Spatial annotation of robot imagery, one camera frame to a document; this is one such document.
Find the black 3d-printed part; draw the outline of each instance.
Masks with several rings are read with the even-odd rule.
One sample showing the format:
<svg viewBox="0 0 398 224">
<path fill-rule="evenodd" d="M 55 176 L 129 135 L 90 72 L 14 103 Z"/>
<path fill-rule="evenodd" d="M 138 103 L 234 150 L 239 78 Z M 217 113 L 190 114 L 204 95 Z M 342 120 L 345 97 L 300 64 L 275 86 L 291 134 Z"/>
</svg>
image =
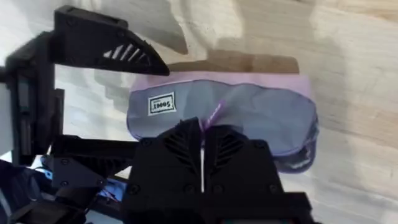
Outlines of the black 3d-printed part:
<svg viewBox="0 0 398 224">
<path fill-rule="evenodd" d="M 52 58 L 74 67 L 168 75 L 159 54 L 127 27 L 122 19 L 63 6 L 55 11 Z"/>
</svg>

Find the screw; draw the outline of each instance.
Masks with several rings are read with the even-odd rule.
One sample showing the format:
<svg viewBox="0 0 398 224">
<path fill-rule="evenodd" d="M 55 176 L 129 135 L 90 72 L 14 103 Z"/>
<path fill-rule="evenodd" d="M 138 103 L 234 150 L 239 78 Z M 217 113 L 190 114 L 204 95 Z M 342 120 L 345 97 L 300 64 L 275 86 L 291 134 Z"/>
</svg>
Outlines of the screw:
<svg viewBox="0 0 398 224">
<path fill-rule="evenodd" d="M 119 31 L 117 35 L 118 37 L 124 37 L 126 34 L 124 33 L 124 31 Z"/>
<path fill-rule="evenodd" d="M 73 20 L 73 19 L 67 19 L 67 24 L 68 24 L 68 26 L 75 26 L 76 25 L 76 21 L 75 20 Z"/>
<path fill-rule="evenodd" d="M 102 186 L 102 185 L 104 184 L 104 181 L 103 181 L 103 180 L 99 180 L 99 181 L 97 181 L 97 184 L 98 184 L 99 186 Z"/>
<path fill-rule="evenodd" d="M 220 194 L 224 192 L 224 187 L 221 185 L 216 185 L 213 187 L 213 193 Z"/>
<path fill-rule="evenodd" d="M 269 190 L 271 191 L 271 193 L 276 193 L 276 192 L 278 192 L 278 188 L 275 186 L 275 185 L 273 185 L 273 184 L 271 184 L 270 186 L 269 186 Z"/>
<path fill-rule="evenodd" d="M 62 181 L 61 182 L 61 186 L 62 187 L 66 187 L 66 186 L 68 186 L 69 185 L 69 183 L 67 182 L 67 181 Z"/>
<path fill-rule="evenodd" d="M 195 187 L 192 185 L 187 185 L 184 187 L 184 192 L 187 194 L 193 194 L 195 193 Z"/>
<path fill-rule="evenodd" d="M 141 144 L 142 144 L 142 146 L 147 147 L 152 144 L 152 141 L 149 139 L 143 139 L 143 140 L 141 140 Z"/>
<path fill-rule="evenodd" d="M 267 143 L 264 141 L 257 141 L 254 146 L 258 149 L 264 149 L 267 147 Z"/>
<path fill-rule="evenodd" d="M 61 159 L 61 164 L 62 165 L 68 165 L 69 164 L 69 160 L 68 159 Z"/>
<path fill-rule="evenodd" d="M 138 194 L 138 192 L 139 192 L 140 190 L 141 190 L 140 186 L 134 184 L 134 185 L 132 185 L 132 186 L 130 187 L 129 194 L 132 194 L 132 195 Z"/>
</svg>

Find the purple trim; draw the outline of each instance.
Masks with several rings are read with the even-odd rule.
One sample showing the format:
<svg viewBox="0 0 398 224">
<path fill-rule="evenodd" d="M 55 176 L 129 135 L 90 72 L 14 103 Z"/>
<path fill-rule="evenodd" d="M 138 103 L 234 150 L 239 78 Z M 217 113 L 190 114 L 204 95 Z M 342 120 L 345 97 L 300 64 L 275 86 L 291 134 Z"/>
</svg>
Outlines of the purple trim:
<svg viewBox="0 0 398 224">
<path fill-rule="evenodd" d="M 170 76 L 139 75 L 134 80 L 131 91 L 171 85 L 176 83 L 208 80 L 229 85 L 253 84 L 266 88 L 280 88 L 294 91 L 313 100 L 310 80 L 305 75 L 281 75 L 272 73 L 227 73 L 227 72 L 172 72 Z"/>
</svg>

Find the wooden table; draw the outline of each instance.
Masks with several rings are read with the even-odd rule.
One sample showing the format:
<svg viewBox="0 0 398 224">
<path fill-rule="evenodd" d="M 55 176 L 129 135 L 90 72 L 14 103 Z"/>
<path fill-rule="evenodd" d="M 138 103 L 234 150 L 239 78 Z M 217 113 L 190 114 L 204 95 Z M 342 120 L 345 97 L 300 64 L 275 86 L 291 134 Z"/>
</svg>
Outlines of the wooden table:
<svg viewBox="0 0 398 224">
<path fill-rule="evenodd" d="M 398 223 L 398 2 L 392 0 L 0 0 L 0 57 L 52 28 L 72 4 L 121 17 L 173 70 L 292 73 L 312 79 L 316 163 L 282 175 L 324 223 Z M 134 75 L 57 67 L 65 132 L 131 139 Z"/>
</svg>

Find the wire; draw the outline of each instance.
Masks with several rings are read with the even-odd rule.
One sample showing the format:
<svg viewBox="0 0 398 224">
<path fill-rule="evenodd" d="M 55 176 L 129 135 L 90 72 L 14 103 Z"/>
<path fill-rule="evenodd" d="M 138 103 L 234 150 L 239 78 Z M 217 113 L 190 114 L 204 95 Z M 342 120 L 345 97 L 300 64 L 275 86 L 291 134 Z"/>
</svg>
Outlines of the wire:
<svg viewBox="0 0 398 224">
<path fill-rule="evenodd" d="M 34 198 L 34 197 L 32 197 L 32 195 L 30 194 L 31 193 L 31 187 L 32 187 L 32 179 L 33 179 L 33 175 L 35 175 L 35 171 L 36 170 L 38 170 L 38 169 L 42 169 L 42 170 L 44 170 L 44 171 L 48 171 L 48 172 L 50 172 L 48 169 L 47 169 L 47 167 L 45 167 L 45 166 L 40 166 L 40 167 L 36 167 L 36 168 L 34 168 L 34 169 L 32 169 L 31 171 L 31 173 L 28 175 L 28 177 L 27 177 L 27 183 L 26 183 L 26 187 L 25 187 L 25 189 L 26 189 L 26 195 L 27 195 L 27 197 L 29 198 L 29 200 L 31 200 L 31 201 L 33 201 L 33 202 L 36 202 L 37 200 L 38 200 L 38 198 Z"/>
<path fill-rule="evenodd" d="M 109 199 L 112 199 L 114 202 L 117 202 L 117 203 L 120 202 L 120 201 L 117 200 L 117 199 L 114 197 L 114 195 L 113 195 L 111 192 L 109 192 L 108 190 L 103 189 L 103 192 L 108 196 L 108 200 L 109 200 Z"/>
</svg>

